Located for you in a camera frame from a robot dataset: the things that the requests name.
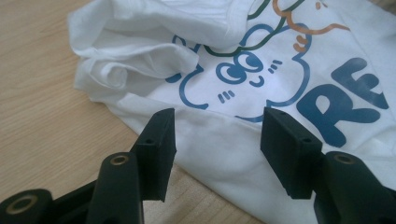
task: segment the wooden table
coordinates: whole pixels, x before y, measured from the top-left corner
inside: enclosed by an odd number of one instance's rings
[[[137,137],[73,88],[78,57],[69,48],[66,16],[86,3],[0,1],[1,202],[25,189],[58,198],[79,188],[97,177],[106,156],[129,150]],[[144,205],[148,224],[260,223],[177,166],[166,202]]]

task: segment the cartoon face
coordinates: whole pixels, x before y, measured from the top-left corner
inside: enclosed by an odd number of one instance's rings
[[[312,28],[300,22],[305,21],[307,13],[293,17],[292,12],[302,4],[312,5],[310,15],[326,8],[320,2],[274,0],[269,5],[265,0],[263,6],[265,4],[262,17],[250,17],[255,20],[235,49],[215,51],[174,37],[173,43],[200,55],[195,71],[166,79],[172,86],[168,90],[178,90],[172,94],[178,95],[183,105],[261,122],[265,106],[292,105],[303,95],[310,79],[310,67],[304,56],[311,46],[312,35],[341,26],[325,20],[324,24],[316,22]],[[268,13],[273,15],[271,20],[266,20]]]
[[[256,45],[273,31],[266,25],[255,26],[241,45]],[[295,36],[303,42],[298,44],[299,50],[293,44],[297,41]],[[233,57],[214,57],[201,51],[200,64],[194,72],[176,75],[168,82],[181,79],[179,94],[184,105],[260,122],[265,106],[290,105],[303,93],[309,66],[302,57],[309,50],[310,40],[310,35],[299,35],[285,27],[260,50],[242,50]]]

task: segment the printed graphic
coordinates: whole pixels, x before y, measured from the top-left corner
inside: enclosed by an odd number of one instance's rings
[[[310,53],[315,38],[334,30],[349,32],[344,25],[331,21],[327,13],[331,13],[327,5],[319,1],[264,0],[247,17],[252,22],[239,46],[226,51],[174,36],[172,43],[190,48],[203,59],[190,74],[176,74],[166,82],[178,86],[180,100],[186,106],[251,122],[262,122],[265,106],[296,106],[326,143],[342,147],[347,137],[336,127],[338,122],[364,124],[380,119],[375,109],[356,108],[350,95],[379,109],[389,106],[382,92],[373,91],[378,78],[364,73],[367,62],[358,57],[325,74],[337,86],[321,84],[307,89],[312,64],[305,55]],[[267,20],[266,14],[277,20]],[[356,73],[360,74],[358,78],[354,77]],[[329,102],[326,109],[317,106],[319,98]]]

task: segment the black plastic jaw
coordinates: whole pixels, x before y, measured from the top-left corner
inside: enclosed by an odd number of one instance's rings
[[[319,224],[396,224],[396,198],[359,158],[323,155],[321,142],[289,114],[264,109],[262,152],[292,199],[316,193]]]
[[[0,223],[144,223],[142,201],[164,201],[176,152],[175,110],[165,109],[130,152],[103,161],[97,181],[55,201],[45,189],[18,193],[0,203]]]

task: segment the white t-shirt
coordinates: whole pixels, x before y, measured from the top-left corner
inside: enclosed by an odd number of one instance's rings
[[[396,18],[363,0],[97,0],[69,15],[76,88],[141,133],[176,109],[175,162],[267,223],[316,223],[260,151],[262,111],[396,189]]]

